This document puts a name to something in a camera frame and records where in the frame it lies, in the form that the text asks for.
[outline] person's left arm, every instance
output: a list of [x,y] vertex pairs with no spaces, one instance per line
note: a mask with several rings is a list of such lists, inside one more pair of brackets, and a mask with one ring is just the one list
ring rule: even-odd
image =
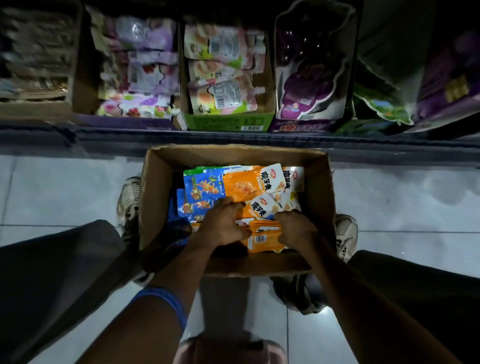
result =
[[[242,207],[242,203],[225,198],[209,210],[198,232],[179,256],[155,274],[149,287],[170,291],[188,315],[213,250],[250,234],[235,225],[235,215]],[[77,364],[171,363],[181,336],[176,312],[167,302],[154,296],[139,297],[111,322]]]

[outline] forearm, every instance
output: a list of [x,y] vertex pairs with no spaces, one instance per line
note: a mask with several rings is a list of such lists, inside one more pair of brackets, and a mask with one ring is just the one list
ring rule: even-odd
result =
[[[179,256],[156,273],[149,284],[172,292],[186,315],[214,249],[204,239],[193,235]],[[139,297],[112,321],[78,364],[171,363],[181,336],[177,315],[167,302],[158,297]]]
[[301,253],[321,282],[360,363],[458,363],[430,332],[363,282],[323,238],[308,239],[312,243]]

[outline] person's right arm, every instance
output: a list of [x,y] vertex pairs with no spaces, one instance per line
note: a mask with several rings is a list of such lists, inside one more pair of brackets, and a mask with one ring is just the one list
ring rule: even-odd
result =
[[405,311],[369,287],[303,214],[281,212],[279,240],[310,264],[360,364],[460,363]]

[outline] dark pants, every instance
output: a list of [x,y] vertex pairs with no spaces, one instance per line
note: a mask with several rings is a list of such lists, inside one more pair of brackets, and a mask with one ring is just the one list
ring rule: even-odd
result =
[[[465,363],[478,362],[480,279],[357,252],[348,263]],[[140,270],[106,221],[0,248],[0,363],[27,363]]]

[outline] wristband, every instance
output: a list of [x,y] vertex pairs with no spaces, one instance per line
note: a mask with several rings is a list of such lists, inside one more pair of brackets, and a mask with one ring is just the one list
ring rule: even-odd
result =
[[182,332],[185,331],[188,316],[185,314],[181,302],[172,292],[161,287],[145,287],[132,298],[130,303],[145,296],[155,296],[167,302],[175,310]]

